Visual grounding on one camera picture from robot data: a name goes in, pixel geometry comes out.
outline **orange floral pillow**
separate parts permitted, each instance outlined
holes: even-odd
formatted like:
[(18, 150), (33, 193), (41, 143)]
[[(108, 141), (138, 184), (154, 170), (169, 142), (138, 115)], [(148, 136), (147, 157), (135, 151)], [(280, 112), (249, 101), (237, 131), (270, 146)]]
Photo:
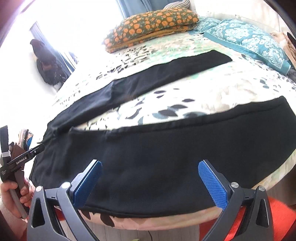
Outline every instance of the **orange floral pillow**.
[(106, 51), (114, 52), (153, 38), (192, 30), (198, 15), (187, 8), (172, 8), (133, 15), (124, 19), (104, 40)]

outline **blue curtain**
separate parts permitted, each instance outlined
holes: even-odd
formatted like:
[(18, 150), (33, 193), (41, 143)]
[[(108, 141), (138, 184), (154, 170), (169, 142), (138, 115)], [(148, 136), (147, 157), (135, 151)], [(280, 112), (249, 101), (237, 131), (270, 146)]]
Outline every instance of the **blue curtain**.
[(124, 18), (135, 14), (163, 9), (176, 0), (116, 0)]

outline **dark clothing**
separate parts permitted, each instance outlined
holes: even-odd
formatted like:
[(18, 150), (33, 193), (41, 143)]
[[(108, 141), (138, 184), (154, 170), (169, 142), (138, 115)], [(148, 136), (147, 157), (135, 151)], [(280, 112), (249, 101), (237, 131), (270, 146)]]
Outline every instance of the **dark clothing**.
[(48, 123), (42, 142), (151, 90), (230, 61), (232, 59), (228, 56), (212, 50), (197, 56), (178, 58), (165, 64), (154, 65), (139, 73), (114, 80), (102, 89), (82, 97), (59, 113)]
[(230, 182), (252, 188), (296, 149), (295, 123), (280, 97), (165, 123), (72, 128), (45, 144), (30, 179), (35, 186), (59, 187), (97, 159), (103, 174), (83, 210), (138, 218), (192, 213), (214, 206), (198, 175), (199, 161), (208, 159)]
[(57, 58), (47, 49), (46, 45), (37, 39), (32, 39), (30, 44), (33, 47), (37, 59), (37, 69), (45, 83), (56, 85), (64, 83), (68, 76), (62, 70)]

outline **finger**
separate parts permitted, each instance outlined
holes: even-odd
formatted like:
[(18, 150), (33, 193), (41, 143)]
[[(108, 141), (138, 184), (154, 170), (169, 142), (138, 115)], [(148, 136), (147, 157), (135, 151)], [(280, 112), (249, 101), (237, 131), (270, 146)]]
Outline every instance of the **finger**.
[(20, 190), (20, 194), (22, 195), (22, 196), (24, 196), (25, 194), (27, 194), (29, 192), (29, 186), (28, 185), (24, 185), (23, 187), (22, 187), (22, 189)]
[(25, 202), (24, 205), (25, 205), (26, 207), (29, 207), (29, 206), (31, 206), (31, 202), (32, 202), (32, 200), (30, 199), (30, 201)]
[(26, 178), (26, 177), (24, 177), (24, 183), (25, 183), (25, 185), (29, 185), (29, 179), (28, 178)]
[(16, 189), (17, 183), (12, 181), (6, 181), (1, 184), (1, 192), (7, 192), (9, 189)]
[(29, 193), (27, 193), (26, 195), (22, 196), (20, 198), (20, 202), (21, 203), (25, 203), (25, 202), (28, 202), (32, 199), (32, 196), (33, 196), (33, 192), (32, 191), (29, 191)]

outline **pillow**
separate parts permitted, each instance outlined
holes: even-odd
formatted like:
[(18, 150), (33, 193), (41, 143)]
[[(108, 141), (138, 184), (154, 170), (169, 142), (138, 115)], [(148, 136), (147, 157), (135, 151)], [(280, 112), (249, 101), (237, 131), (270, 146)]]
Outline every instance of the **pillow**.
[(150, 39), (192, 30), (198, 16), (186, 8), (157, 10), (124, 19), (104, 40), (107, 52), (114, 52)]
[(175, 7), (189, 8), (189, 6), (190, 6), (190, 0), (183, 0), (183, 1), (169, 3), (163, 9), (170, 9), (170, 8), (175, 8)]
[(199, 17), (199, 21), (193, 30), (197, 31), (199, 34), (203, 34), (204, 31), (217, 26), (220, 22), (221, 20), (215, 18)]
[(287, 55), (272, 36), (252, 24), (237, 19), (226, 19), (206, 30), (204, 36), (260, 60), (281, 74), (287, 75), (291, 67)]

